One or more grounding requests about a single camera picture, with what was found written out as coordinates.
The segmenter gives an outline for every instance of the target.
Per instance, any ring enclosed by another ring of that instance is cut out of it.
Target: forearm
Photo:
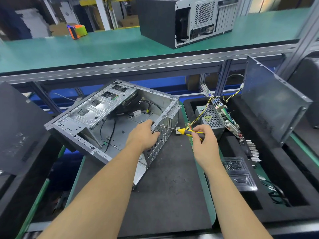
[[[129,144],[104,166],[41,234],[43,238],[117,238],[142,149]]]
[[[221,162],[216,163],[207,176],[225,239],[272,238],[241,196]]]

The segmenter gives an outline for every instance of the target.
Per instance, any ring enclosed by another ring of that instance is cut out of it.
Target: screwdriver
[[[182,135],[187,135],[187,136],[189,136],[189,137],[193,137],[193,136],[192,136],[192,132],[195,132],[195,131],[193,131],[193,130],[186,130],[185,128],[176,129],[176,128],[172,128],[172,127],[168,127],[168,126],[162,126],[162,127],[179,131]],[[203,140],[205,139],[205,133],[203,133],[203,132],[195,132],[195,133],[198,134],[198,136],[199,136],[199,138],[201,139],[201,141],[203,141]]]

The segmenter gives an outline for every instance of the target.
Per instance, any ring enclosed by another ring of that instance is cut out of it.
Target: person's right hand
[[[192,132],[194,156],[202,167],[208,173],[216,166],[222,165],[219,157],[217,139],[209,125],[198,125],[192,129],[195,132],[204,132],[205,139],[201,142],[197,133]]]

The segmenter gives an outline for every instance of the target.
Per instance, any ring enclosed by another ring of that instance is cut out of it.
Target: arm
[[[212,129],[209,125],[199,125],[193,130],[205,133],[203,143],[195,132],[192,133],[194,156],[208,176],[223,237],[225,239],[272,238],[228,176],[221,163],[217,140]]]
[[[160,135],[151,133],[151,124],[147,120],[130,132],[125,148],[84,186],[39,239],[117,238],[139,156]]]

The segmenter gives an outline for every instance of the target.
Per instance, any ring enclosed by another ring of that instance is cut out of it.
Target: white label
[[[134,116],[137,116],[139,114],[142,114],[142,112],[141,112],[141,110],[137,110],[137,111],[133,112],[133,114],[134,114]]]

